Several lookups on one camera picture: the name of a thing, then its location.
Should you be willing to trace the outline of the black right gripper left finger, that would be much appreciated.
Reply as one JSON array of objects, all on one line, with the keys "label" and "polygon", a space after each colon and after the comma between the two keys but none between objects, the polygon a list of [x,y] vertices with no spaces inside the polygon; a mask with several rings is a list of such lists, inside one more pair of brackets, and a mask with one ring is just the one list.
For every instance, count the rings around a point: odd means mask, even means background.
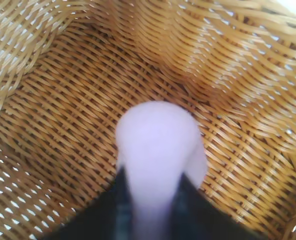
[{"label": "black right gripper left finger", "polygon": [[126,170],[122,167],[107,191],[43,239],[137,240],[134,206],[128,186]]}]

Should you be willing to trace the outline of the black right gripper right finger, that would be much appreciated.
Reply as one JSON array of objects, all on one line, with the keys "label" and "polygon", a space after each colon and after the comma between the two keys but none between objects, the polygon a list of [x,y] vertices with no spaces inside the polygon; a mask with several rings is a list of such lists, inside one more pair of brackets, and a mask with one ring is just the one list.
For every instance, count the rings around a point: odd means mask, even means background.
[{"label": "black right gripper right finger", "polygon": [[182,175],[169,219],[170,240],[263,240],[265,237],[237,223],[214,207]]}]

